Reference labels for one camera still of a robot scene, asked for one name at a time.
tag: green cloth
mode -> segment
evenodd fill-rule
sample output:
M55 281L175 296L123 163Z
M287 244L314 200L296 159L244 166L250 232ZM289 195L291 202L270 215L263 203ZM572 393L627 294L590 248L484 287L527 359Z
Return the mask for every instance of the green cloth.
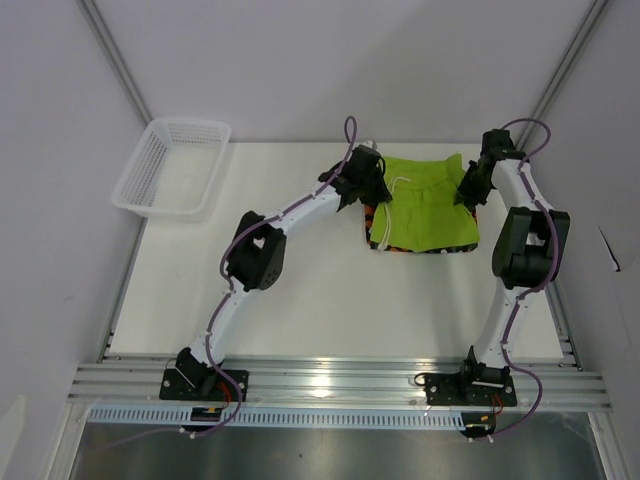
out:
M456 189L464 176L459 153L437 162L384 159L384 179L393 200L376 209L371 241L385 240L388 211L391 222L386 245L421 252L479 242L478 226L471 213L462 204L454 205Z

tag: white table surface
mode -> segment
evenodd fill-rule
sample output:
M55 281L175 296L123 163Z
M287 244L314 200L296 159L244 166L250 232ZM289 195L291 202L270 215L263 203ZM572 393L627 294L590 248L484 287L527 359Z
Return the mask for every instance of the white table surface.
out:
M247 210L267 213L311 188L345 144L230 145L230 165L210 215L199 224L149 219L110 351L175 353L205 328L225 283L218 263ZM464 164L479 145L381 144L383 154ZM497 192L478 209L471 253L376 252L364 241L363 207L349 206L287 240L284 271L237 319L227 354L466 356L495 290L491 254L506 209ZM519 361L562 359L544 295L529 309L514 348Z

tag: white wall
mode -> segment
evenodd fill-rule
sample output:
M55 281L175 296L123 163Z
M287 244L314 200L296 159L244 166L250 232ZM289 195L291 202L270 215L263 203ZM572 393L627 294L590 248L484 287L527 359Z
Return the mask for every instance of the white wall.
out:
M156 116L237 140L478 142L535 106L590 0L98 1Z
M142 127L72 0L2 2L0 65L0 417L26 395L31 480L135 234L109 195Z
M570 212L560 281L586 367L604 374L616 424L640 477L640 3L617 0L547 120L554 131L534 172ZM612 272L598 228L618 257Z

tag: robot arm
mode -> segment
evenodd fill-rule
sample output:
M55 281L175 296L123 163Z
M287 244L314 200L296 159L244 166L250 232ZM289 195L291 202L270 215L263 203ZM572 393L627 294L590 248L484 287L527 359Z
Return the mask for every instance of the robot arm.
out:
M533 295L525 293L535 290L552 267L550 228L541 208L550 211L560 239L560 254L569 228L568 215L551 210L540 195L529 165L521 164L524 157L524 152L515 150L507 130L487 132L483 136L480 160L470 163L458 188L456 202L464 203L469 209L485 204L490 191L497 188L509 214L493 254L492 270L497 277L497 288L485 327L458 374L429 374L434 377L431 388L437 384L437 391L441 393L428 396L430 404L473 402L478 405L475 398L478 392L487 398L482 389L504 392L507 387L511 388L512 395L503 397L503 403L509 406L515 402L502 347L511 352L533 299ZM384 183L384 171L379 168L381 160L373 148L360 145L344 165L336 165L323 173L311 193L269 215L247 212L242 217L234 237L235 245L225 258L232 288L214 312L207 330L183 349L176 361L176 370L192 391L202 392L205 397L208 394L214 381L212 375L215 375L210 367L225 357L226 331L249 298L258 290L272 286L280 276L288 235L356 200L365 204L391 200ZM558 266L559 261L554 267L554 277Z
M425 375L431 405L491 406L496 395L505 406L516 405L508 358L529 307L560 267L569 216L553 210L542 197L525 153L515 149L508 130L483 135L480 160L470 162L456 202L469 209L484 205L493 188L508 209L491 262L496 293L480 337L460 371Z

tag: plastic basket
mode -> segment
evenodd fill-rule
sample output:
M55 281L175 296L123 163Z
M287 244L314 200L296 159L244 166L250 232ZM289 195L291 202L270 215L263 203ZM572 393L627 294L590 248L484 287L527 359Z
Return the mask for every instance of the plastic basket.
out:
M198 220L220 189L231 136L226 123L153 120L125 167L111 202L143 217Z

